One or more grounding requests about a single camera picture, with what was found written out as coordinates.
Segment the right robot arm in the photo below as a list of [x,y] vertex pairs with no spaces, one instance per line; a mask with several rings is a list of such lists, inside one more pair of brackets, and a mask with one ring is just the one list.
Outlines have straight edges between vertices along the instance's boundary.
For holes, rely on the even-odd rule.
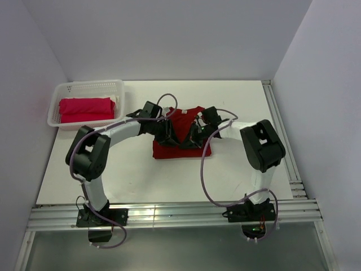
[[[201,148],[200,180],[206,198],[217,207],[229,208],[240,203],[244,206],[245,216],[250,220],[258,219],[264,212],[263,205],[269,204],[270,190],[274,171],[285,157],[286,150],[271,122],[267,119],[246,123],[238,120],[234,113],[231,119],[222,119],[220,109],[209,107],[198,113],[191,124],[180,148]],[[251,190],[232,204],[214,201],[206,190],[204,181],[205,154],[212,138],[234,139],[243,143],[246,158],[253,168]]]

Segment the dark red t shirt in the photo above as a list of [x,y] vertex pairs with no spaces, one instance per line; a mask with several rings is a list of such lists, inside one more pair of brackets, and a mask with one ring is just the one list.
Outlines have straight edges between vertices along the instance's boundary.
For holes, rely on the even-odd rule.
[[[171,114],[174,110],[175,113],[171,115],[175,135],[180,142],[186,139],[186,136],[190,130],[191,124],[194,122],[195,117],[203,111],[205,108],[197,106],[186,110],[174,109],[169,107],[167,115]],[[180,148],[179,146],[162,146],[155,140],[152,144],[153,158],[160,159],[178,159],[178,158],[201,158],[204,146],[202,148]]]

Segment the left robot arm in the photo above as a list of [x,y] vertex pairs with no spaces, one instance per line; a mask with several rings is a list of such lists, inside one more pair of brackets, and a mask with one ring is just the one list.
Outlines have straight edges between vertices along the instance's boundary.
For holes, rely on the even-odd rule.
[[151,134],[162,143],[178,145],[170,117],[158,104],[146,102],[142,109],[126,115],[120,121],[100,128],[79,128],[66,155],[71,177],[81,184],[84,197],[82,218],[96,225],[115,224],[104,192],[102,174],[105,170],[109,149],[129,138]]

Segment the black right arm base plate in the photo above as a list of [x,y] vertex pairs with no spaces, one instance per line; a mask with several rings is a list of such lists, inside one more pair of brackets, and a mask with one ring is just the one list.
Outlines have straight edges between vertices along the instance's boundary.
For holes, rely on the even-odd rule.
[[228,222],[263,222],[276,219],[275,207],[269,200],[261,204],[253,204],[250,200],[243,204],[227,207],[222,216]]

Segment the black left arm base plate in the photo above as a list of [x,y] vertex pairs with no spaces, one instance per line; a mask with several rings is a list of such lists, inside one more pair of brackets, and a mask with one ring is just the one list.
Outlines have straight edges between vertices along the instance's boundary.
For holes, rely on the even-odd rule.
[[[128,218],[128,209],[108,209],[99,212],[101,216],[106,217],[122,226],[126,226]],[[102,218],[95,215],[90,209],[85,208],[78,211],[78,218],[76,221],[77,228],[93,228],[100,226],[111,226],[109,221],[103,220]]]

